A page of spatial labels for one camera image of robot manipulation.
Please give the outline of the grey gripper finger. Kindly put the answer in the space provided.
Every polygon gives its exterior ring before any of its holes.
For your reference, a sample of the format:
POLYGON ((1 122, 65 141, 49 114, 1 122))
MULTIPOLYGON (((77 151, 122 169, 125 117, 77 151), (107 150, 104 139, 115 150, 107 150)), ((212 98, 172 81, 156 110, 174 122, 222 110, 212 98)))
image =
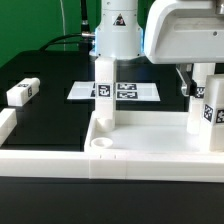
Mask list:
POLYGON ((181 92, 185 97, 195 96, 197 83, 190 76, 192 71, 191 64, 177 64, 176 71, 182 81, 181 92))

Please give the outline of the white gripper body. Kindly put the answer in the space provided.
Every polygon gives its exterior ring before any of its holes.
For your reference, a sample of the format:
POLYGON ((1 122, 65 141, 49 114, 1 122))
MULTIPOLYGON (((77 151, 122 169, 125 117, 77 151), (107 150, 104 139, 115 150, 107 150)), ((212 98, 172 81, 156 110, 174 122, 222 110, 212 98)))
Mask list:
POLYGON ((144 52, 154 64, 223 63, 224 12, 217 12, 217 0, 156 0, 144 52))

